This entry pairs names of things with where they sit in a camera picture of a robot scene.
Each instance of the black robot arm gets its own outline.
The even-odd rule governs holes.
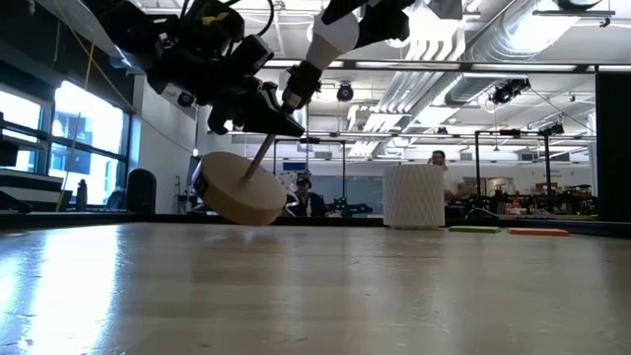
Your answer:
[[[334,52],[330,60],[314,58],[318,48],[312,43],[311,57],[308,54],[301,65],[290,69],[292,76],[281,107],[276,84],[255,77],[274,53],[259,35],[245,36],[244,19],[230,7],[235,1],[194,0],[188,11],[182,10],[185,15],[181,18],[147,15],[127,0],[83,1],[117,46],[124,64],[144,71],[157,93],[171,84],[193,97],[198,105],[212,106],[208,124],[214,132],[225,134],[228,130],[224,124],[231,120],[246,132],[287,136],[304,133],[292,112],[318,90],[326,61],[330,63],[340,53],[383,39],[407,38],[407,17],[401,10],[414,2],[332,0],[318,18],[326,28],[338,25],[339,30],[358,35],[349,36],[350,42],[343,43],[342,50]],[[350,13],[362,5],[366,5],[366,11],[358,24],[354,17],[355,22],[350,19]],[[326,34],[318,36],[330,40]],[[235,43],[240,45],[231,51]]]

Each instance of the overhead camera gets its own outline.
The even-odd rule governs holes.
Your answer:
[[[529,79],[512,79],[506,82],[504,85],[497,85],[495,87],[495,93],[493,93],[489,100],[495,105],[507,104],[512,99],[522,94],[522,91],[530,89]]]
[[[342,103],[348,103],[353,100],[353,88],[350,82],[342,82],[337,90],[337,100]]]
[[[563,123],[561,122],[556,122],[555,124],[544,128],[544,129],[539,129],[539,135],[555,135],[555,134],[563,134],[565,133],[565,129],[563,128]]]

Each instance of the person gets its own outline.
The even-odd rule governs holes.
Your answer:
[[[296,196],[298,205],[289,207],[289,210],[297,217],[325,217],[328,208],[324,199],[311,191],[312,182],[305,177],[300,177],[296,181]]]
[[[445,177],[445,202],[449,202],[454,199],[465,199],[469,197],[469,191],[464,183],[462,177],[456,177],[453,174],[449,174],[449,168],[445,160],[445,152],[437,150],[432,152],[432,158],[429,159],[427,164],[443,167]]]

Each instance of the wooden stick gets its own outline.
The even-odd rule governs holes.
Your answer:
[[[265,137],[263,144],[260,145],[256,156],[254,156],[254,160],[249,164],[249,167],[247,167],[247,171],[245,171],[244,181],[249,181],[252,178],[254,172],[256,172],[256,168],[258,168],[263,157],[265,157],[265,153],[267,153],[269,147],[274,143],[275,138],[275,134],[268,134],[267,137]]]

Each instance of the security camera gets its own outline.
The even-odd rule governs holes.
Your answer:
[[[350,82],[342,82],[337,90],[337,100],[342,103],[348,103],[353,100],[353,88]]]

